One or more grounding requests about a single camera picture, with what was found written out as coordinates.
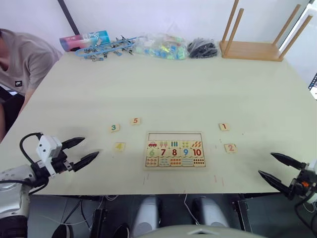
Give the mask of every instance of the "wooden number puzzle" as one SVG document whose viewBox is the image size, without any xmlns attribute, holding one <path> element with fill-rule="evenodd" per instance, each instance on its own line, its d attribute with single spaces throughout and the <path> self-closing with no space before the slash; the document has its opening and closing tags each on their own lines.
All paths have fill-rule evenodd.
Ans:
<svg viewBox="0 0 317 238">
<path fill-rule="evenodd" d="M 201 132 L 149 132 L 145 169 L 206 167 Z"/>
</svg>

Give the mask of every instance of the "plastic bag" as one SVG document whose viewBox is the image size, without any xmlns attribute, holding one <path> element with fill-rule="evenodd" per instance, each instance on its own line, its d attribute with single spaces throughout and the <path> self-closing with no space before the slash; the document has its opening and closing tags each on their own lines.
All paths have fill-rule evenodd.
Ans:
<svg viewBox="0 0 317 238">
<path fill-rule="evenodd" d="M 168 60 L 183 60 L 188 56 L 185 40 L 167 34 L 139 37 L 134 44 L 134 52 Z"/>
<path fill-rule="evenodd" d="M 209 58 L 217 56 L 218 49 L 213 40 L 196 38 L 187 47 L 189 58 Z"/>
</svg>

